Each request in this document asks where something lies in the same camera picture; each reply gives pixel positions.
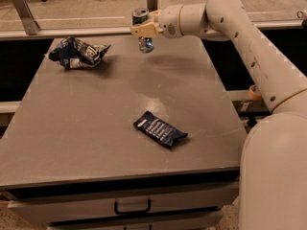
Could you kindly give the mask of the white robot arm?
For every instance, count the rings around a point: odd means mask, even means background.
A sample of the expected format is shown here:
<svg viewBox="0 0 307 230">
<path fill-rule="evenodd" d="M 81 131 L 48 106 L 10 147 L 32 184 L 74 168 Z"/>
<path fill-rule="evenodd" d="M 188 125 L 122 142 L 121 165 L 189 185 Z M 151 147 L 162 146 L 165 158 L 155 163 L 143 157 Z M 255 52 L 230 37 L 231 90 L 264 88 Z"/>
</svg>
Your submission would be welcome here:
<svg viewBox="0 0 307 230">
<path fill-rule="evenodd" d="M 241 156 L 239 230 L 307 230 L 307 77 L 250 21 L 241 0 L 207 0 L 164 10 L 139 8 L 131 33 L 230 40 L 270 111 L 249 132 Z"/>
</svg>

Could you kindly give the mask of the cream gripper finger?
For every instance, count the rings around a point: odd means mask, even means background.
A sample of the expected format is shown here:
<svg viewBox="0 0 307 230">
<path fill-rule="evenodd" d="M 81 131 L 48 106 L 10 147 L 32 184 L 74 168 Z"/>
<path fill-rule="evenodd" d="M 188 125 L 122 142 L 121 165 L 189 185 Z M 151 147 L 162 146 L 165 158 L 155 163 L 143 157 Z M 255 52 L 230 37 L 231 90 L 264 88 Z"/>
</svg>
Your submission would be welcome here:
<svg viewBox="0 0 307 230">
<path fill-rule="evenodd" d="M 136 37 L 156 38 L 163 32 L 163 29 L 158 23 L 146 22 L 132 25 L 130 27 L 130 32 Z"/>
<path fill-rule="evenodd" d="M 162 10 L 150 11 L 148 14 L 148 20 L 152 22 L 157 22 L 162 13 Z"/>
</svg>

